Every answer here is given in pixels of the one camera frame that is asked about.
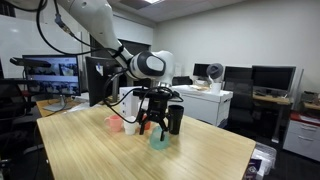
wooden table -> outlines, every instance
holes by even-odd
[[[274,143],[279,143],[279,128],[280,128],[281,118],[283,115],[284,107],[291,104],[290,99],[282,98],[282,97],[272,97],[271,95],[258,96],[256,94],[253,94],[252,97],[255,100],[277,103],[279,105],[279,114],[277,118],[276,128],[273,132],[272,140],[271,140]]]
[[[255,141],[184,116],[170,146],[111,132],[106,106],[38,119],[55,179],[242,179]]]
[[[315,105],[313,103],[306,103],[304,102],[303,103],[304,107],[307,108],[307,109],[313,109],[313,110],[318,110],[320,111],[320,105]]]
[[[52,112],[52,111],[48,111],[48,110],[43,109],[43,107],[48,106],[53,103],[57,103],[57,102],[59,102],[59,99],[49,99],[49,100],[37,101],[36,104],[37,104],[37,107],[40,111],[41,116],[47,117],[47,116],[50,116],[53,114],[61,114],[61,113],[64,113],[68,110],[68,109],[65,109],[65,110],[61,110],[58,112]],[[71,99],[67,99],[67,104],[71,105],[73,107],[73,106],[79,105],[80,103],[72,101]]]

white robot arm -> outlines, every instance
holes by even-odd
[[[41,0],[6,0],[15,6],[35,9]],[[128,69],[133,79],[150,78],[161,85],[171,85],[174,75],[174,57],[170,52],[141,52],[130,54],[118,41],[113,28],[112,8],[106,0],[57,0],[79,24],[81,24],[100,44],[115,55],[119,64]]]

black cup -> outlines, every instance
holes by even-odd
[[[171,134],[179,134],[183,110],[183,106],[180,105],[170,105],[168,107],[167,118],[169,120],[169,132]]]

ceiling light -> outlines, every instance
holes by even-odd
[[[151,4],[154,4],[154,3],[157,3],[157,2],[160,2],[160,1],[163,1],[163,0],[144,0],[144,1],[147,1]]]

ceiling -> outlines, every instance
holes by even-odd
[[[108,0],[112,7],[131,12],[153,22],[166,21],[245,0],[162,0],[149,4],[143,0]]]

